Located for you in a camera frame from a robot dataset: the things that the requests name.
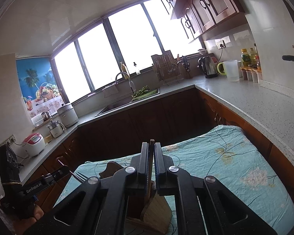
palm tree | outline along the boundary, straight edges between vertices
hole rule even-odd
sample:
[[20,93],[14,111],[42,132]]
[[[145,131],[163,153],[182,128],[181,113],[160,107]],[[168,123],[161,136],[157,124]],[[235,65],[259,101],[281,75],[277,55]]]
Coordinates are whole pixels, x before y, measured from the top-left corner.
[[28,77],[24,79],[28,87],[36,86],[38,89],[39,87],[36,85],[39,82],[39,78],[37,77],[37,71],[33,69],[26,70]]
[[53,76],[50,75],[50,72],[47,72],[45,75],[44,75],[44,78],[45,78],[45,81],[48,82],[48,83],[52,83],[52,84],[55,84],[55,81],[53,79]]

blue tablecloth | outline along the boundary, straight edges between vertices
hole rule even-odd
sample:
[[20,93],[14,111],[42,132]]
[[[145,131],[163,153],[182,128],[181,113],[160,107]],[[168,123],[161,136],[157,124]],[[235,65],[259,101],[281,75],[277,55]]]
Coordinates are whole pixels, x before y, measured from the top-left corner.
[[[288,192],[241,128],[220,125],[204,135],[162,147],[162,152],[171,156],[176,166],[186,169],[193,176],[216,177],[278,235],[287,234],[294,226],[294,204]],[[114,161],[125,167],[131,158],[126,156]],[[98,173],[106,168],[108,161],[86,162],[75,172],[99,177]],[[56,204],[79,185],[71,177]],[[171,223],[176,227],[174,197],[166,196],[166,199],[172,209]]]

green basket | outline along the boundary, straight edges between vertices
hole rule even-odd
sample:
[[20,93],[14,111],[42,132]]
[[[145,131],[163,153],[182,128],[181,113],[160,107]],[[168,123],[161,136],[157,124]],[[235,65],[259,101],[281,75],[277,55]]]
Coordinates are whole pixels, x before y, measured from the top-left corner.
[[149,97],[149,96],[155,95],[155,94],[157,94],[157,93],[158,93],[158,89],[155,89],[155,90],[152,90],[151,92],[146,93],[146,94],[144,94],[144,95],[142,95],[142,96],[139,96],[139,97],[135,97],[135,98],[133,98],[132,101],[141,100],[141,99],[144,99],[144,98],[146,98],[146,97]]

green vegetable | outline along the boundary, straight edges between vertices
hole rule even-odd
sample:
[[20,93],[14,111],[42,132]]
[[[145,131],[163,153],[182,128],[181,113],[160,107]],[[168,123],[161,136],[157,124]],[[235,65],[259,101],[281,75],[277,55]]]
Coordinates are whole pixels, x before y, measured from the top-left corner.
[[143,95],[145,95],[145,94],[147,94],[147,93],[149,93],[149,92],[150,92],[150,88],[149,88],[148,86],[144,86],[142,89],[136,91],[136,92],[132,95],[132,97],[133,97],[133,98],[140,97],[140,96],[143,96]]

hand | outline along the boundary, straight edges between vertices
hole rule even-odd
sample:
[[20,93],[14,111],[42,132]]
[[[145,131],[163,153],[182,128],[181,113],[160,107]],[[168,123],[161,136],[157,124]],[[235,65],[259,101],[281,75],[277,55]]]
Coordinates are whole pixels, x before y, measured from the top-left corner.
[[13,227],[15,230],[16,235],[23,235],[23,233],[34,223],[37,222],[42,216],[44,215],[43,210],[35,205],[34,208],[34,217],[28,219],[17,220],[13,222]]

